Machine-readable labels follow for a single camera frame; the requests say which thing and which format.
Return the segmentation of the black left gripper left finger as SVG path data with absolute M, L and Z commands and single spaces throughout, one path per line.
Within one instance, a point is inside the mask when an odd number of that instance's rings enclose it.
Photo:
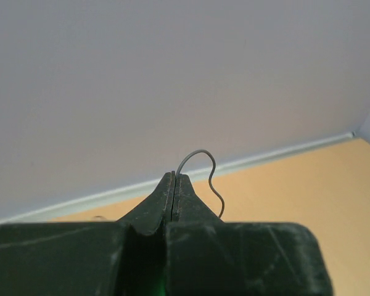
M 0 224 L 0 295 L 164 295 L 175 183 L 117 221 Z

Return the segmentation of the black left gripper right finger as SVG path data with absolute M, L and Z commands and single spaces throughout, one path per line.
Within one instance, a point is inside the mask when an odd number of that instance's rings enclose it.
M 313 233 L 297 223 L 225 223 L 176 179 L 171 222 L 173 295 L 332 295 Z

